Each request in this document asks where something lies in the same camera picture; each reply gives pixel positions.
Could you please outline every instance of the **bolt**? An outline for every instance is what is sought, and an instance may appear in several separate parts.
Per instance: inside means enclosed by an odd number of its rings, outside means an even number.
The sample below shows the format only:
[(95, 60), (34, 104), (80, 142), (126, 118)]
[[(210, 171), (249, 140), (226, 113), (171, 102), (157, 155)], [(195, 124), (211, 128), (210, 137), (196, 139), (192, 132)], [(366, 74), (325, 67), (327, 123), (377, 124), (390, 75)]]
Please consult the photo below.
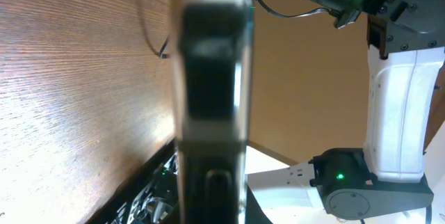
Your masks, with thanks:
[(435, 40), (431, 40), (431, 41), (428, 43), (428, 46), (429, 46), (429, 47), (436, 47), (436, 45), (437, 45), (437, 41), (435, 41)]
[(416, 10), (416, 9), (417, 9), (417, 5), (416, 5), (415, 3), (411, 4), (410, 7), (408, 8), (408, 10), (409, 10), (410, 12), (412, 12), (412, 11), (414, 11), (414, 10)]
[(388, 10), (388, 8), (386, 7), (386, 6), (382, 6), (380, 9), (379, 9), (379, 13), (386, 13), (387, 12), (387, 10)]

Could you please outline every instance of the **wooden table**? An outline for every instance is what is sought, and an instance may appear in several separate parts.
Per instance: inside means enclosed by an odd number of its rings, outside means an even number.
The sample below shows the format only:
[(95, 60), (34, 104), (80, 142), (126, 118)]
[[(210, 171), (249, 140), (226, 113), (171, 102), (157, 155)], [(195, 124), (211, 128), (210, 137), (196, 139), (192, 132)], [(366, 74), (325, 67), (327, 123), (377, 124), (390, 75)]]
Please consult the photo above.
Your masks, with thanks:
[(82, 223), (172, 138), (169, 0), (0, 0), (0, 223)]

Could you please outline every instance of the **black cable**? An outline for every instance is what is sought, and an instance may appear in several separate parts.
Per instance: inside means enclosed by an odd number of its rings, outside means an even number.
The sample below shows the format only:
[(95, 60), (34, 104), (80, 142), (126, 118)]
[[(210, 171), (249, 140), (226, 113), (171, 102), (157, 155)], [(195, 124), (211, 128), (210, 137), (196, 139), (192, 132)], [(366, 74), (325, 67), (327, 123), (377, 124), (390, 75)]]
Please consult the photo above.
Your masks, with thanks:
[(426, 207), (426, 213), (425, 213), (425, 223), (431, 224), (432, 222), (432, 207), (431, 205)]
[(316, 8), (312, 11), (309, 11), (307, 13), (302, 13), (299, 15), (283, 15), (278, 12), (275, 12), (272, 8), (267, 6), (263, 0), (257, 0), (257, 1), (258, 1), (259, 5), (261, 5), (264, 9), (266, 9), (266, 11), (268, 11), (269, 13), (271, 13), (275, 16), (281, 17), (281, 18), (300, 18), (300, 17), (306, 17), (306, 16), (310, 16), (310, 15), (315, 15), (318, 13), (328, 13), (329, 12), (329, 9), (327, 9), (327, 8)]

